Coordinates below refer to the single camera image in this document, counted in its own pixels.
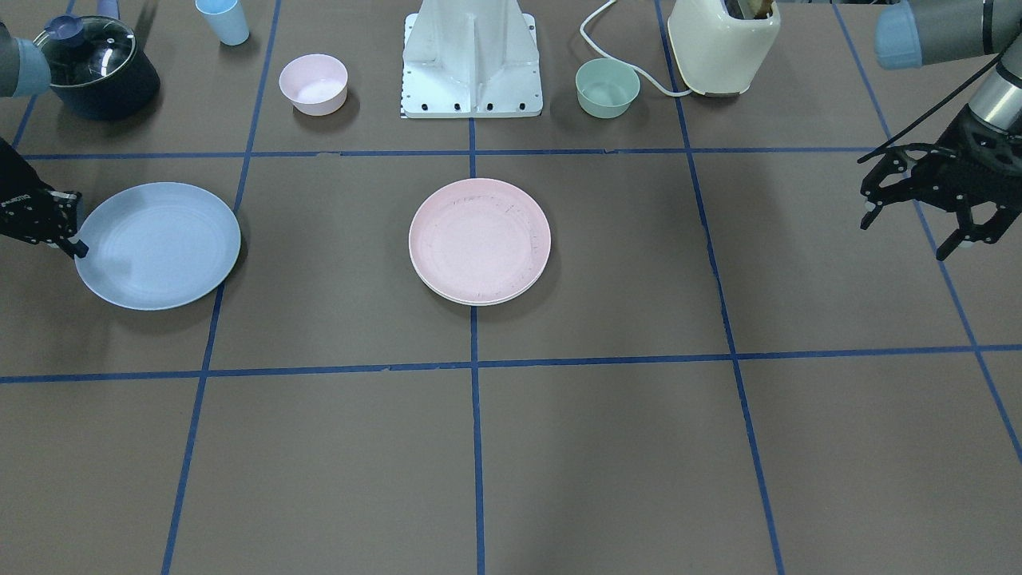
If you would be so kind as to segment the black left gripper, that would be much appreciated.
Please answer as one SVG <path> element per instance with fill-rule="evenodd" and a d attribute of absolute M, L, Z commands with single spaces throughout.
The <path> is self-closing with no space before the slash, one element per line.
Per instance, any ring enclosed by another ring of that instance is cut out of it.
<path fill-rule="evenodd" d="M 1020 204 L 1020 123 L 1001 129 L 965 106 L 935 143 L 909 143 L 866 154 L 878 157 L 860 192 L 865 214 L 860 229 L 868 230 L 884 206 L 919 200 L 955 212 L 957 228 L 936 248 L 945 261 L 963 244 L 995 244 L 1012 225 Z M 973 207 L 996 204 L 997 209 L 978 224 Z"/>

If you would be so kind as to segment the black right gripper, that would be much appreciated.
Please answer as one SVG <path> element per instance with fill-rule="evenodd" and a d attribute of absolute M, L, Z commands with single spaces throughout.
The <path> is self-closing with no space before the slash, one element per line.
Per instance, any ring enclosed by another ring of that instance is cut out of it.
<path fill-rule="evenodd" d="M 59 192 L 42 181 L 7 141 L 1 141 L 1 233 L 28 244 L 56 245 L 69 258 L 90 248 L 77 240 L 81 193 Z"/>

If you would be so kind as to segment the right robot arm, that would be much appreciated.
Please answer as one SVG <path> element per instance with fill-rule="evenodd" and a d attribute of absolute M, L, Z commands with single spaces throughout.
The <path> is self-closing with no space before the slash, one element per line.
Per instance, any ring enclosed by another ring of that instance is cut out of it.
<path fill-rule="evenodd" d="M 51 73 L 34 43 L 10 35 L 1 26 L 2 97 L 36 96 L 48 90 Z M 83 259 L 89 247 L 77 239 L 81 194 L 59 192 L 48 185 L 14 146 L 1 141 L 1 233 L 28 244 L 59 248 L 72 259 Z"/>

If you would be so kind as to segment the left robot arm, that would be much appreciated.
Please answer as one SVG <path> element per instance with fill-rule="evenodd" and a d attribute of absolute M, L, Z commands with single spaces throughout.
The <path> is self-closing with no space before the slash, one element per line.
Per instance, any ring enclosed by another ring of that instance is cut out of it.
<path fill-rule="evenodd" d="M 1018 1 L 901 1 L 881 12 L 873 51 L 884 69 L 992 60 L 970 77 L 979 88 L 936 142 L 892 136 L 866 154 L 875 165 L 860 188 L 861 229 L 902 201 L 953 212 L 955 232 L 936 248 L 942 261 L 962 244 L 995 244 L 1020 215 L 1020 18 Z"/>

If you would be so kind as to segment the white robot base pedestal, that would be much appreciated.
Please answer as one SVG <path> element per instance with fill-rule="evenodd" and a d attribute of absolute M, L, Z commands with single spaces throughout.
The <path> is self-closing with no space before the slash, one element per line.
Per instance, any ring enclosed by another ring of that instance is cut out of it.
<path fill-rule="evenodd" d="M 402 30 L 406 119 L 521 119 L 543 112 L 537 23 L 519 2 L 423 1 Z"/>

